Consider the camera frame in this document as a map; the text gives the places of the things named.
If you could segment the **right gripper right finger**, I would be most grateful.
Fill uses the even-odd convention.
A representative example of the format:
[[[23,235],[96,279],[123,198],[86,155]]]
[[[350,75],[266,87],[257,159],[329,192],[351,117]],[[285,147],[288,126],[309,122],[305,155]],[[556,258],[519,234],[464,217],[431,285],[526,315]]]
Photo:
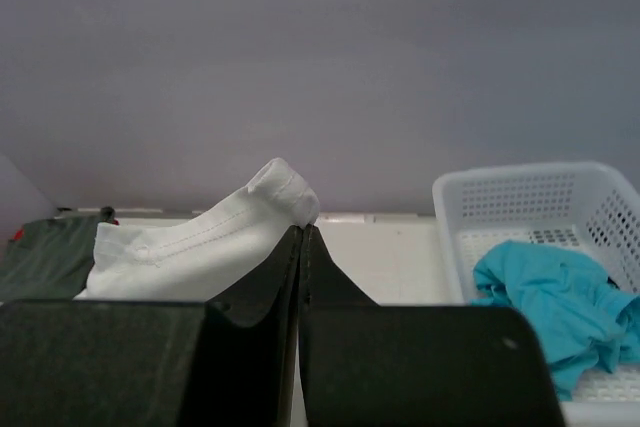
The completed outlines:
[[[539,342],[504,307],[382,306],[320,231],[299,260],[299,368],[312,426],[560,426]]]

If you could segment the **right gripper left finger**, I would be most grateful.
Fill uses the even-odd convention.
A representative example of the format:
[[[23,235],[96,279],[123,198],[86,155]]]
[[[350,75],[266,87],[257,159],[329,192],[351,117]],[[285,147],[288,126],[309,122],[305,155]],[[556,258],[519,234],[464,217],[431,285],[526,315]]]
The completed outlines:
[[[5,426],[285,426],[302,232],[206,302],[1,309]]]

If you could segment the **white t shirt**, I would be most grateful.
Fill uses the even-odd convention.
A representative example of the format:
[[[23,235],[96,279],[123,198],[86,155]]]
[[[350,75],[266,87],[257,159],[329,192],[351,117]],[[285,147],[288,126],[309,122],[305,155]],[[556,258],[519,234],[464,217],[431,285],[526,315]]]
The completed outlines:
[[[181,224],[100,223],[80,300],[206,301],[264,261],[293,227],[316,221],[320,203],[283,159]]]

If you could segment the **blue t shirt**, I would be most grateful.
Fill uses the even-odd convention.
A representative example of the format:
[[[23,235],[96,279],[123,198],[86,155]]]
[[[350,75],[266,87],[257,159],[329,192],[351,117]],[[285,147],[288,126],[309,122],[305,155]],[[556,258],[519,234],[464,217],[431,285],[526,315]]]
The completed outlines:
[[[639,296],[621,290],[591,257],[506,241],[474,266],[476,306],[509,307],[536,333],[558,397],[572,399],[591,369],[639,363]]]

